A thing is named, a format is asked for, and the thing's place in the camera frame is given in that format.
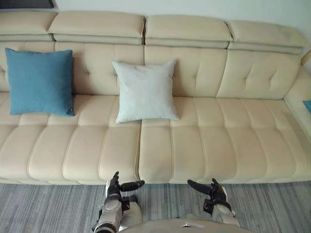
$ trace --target backrest cushion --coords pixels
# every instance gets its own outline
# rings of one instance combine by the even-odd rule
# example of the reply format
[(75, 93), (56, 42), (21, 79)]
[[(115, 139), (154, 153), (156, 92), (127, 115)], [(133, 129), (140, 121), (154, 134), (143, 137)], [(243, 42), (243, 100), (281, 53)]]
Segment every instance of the backrest cushion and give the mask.
[(118, 95), (119, 81), (112, 62), (143, 65), (143, 46), (73, 42), (0, 42), (0, 91), (9, 91), (4, 48), (38, 52), (73, 51), (73, 93)]
[(145, 46), (145, 64), (177, 59), (173, 96), (215, 97), (224, 73), (227, 50)]
[(299, 65), (299, 55), (228, 50), (216, 97), (282, 99), (293, 85)]

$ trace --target gray carpet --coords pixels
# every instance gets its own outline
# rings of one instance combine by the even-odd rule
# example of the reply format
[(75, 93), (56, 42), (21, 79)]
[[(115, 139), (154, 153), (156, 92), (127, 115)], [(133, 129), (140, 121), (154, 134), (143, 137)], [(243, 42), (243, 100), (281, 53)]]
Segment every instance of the gray carpet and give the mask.
[[(311, 182), (224, 185), (242, 227), (258, 233), (311, 232)], [(203, 212), (187, 185), (145, 185), (135, 193), (144, 221)], [(0, 233), (90, 233), (104, 186), (0, 184)]]

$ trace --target blue pillow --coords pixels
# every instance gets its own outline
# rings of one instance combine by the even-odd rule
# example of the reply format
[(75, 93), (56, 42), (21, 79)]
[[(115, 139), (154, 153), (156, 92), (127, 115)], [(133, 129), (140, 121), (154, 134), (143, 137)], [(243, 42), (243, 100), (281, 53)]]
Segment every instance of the blue pillow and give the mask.
[(44, 112), (74, 116), (72, 50), (14, 51), (5, 48), (11, 114)]
[(303, 101), (303, 104), (306, 106), (309, 113), (311, 113), (311, 100), (309, 101)]

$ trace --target beige leather sofa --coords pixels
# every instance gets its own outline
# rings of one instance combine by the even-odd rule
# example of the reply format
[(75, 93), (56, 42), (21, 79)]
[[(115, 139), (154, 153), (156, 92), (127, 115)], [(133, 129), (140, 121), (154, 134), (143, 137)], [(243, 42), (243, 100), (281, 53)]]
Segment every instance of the beige leather sofa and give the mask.
[[(309, 46), (293, 28), (208, 17), (0, 13), (0, 182), (277, 183), (311, 179)], [(76, 116), (11, 116), (4, 48), (73, 50)], [(179, 121), (115, 124), (112, 61), (178, 60)]]

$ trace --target seat cushion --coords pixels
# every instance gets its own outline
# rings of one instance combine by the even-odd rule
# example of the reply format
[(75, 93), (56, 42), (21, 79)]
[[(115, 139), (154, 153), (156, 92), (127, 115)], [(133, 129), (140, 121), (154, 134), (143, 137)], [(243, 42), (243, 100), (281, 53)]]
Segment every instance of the seat cushion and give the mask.
[(142, 121), (146, 182), (310, 180), (310, 141), (283, 100), (175, 97), (174, 104), (179, 121)]
[(118, 96), (76, 95), (74, 109), (12, 116), (0, 92), (0, 181), (104, 184), (116, 171), (120, 182), (136, 181), (140, 121), (115, 124)]

